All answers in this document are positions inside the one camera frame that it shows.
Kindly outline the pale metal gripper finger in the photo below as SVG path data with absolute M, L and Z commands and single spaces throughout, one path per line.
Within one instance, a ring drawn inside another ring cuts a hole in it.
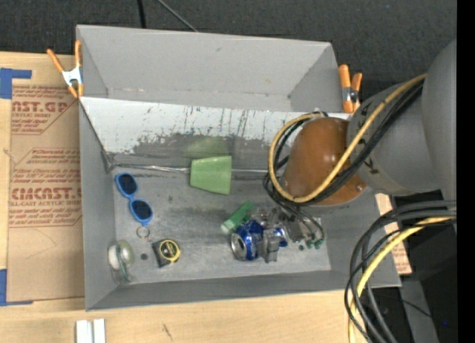
M 273 231 L 266 230 L 263 233 L 263 258 L 265 262 L 275 262 L 278 259 L 278 250 L 280 245 L 280 237 Z
M 275 220 L 278 216 L 276 209 L 262 209 L 257 213 L 257 222 L 263 229 L 271 229 L 275 226 Z

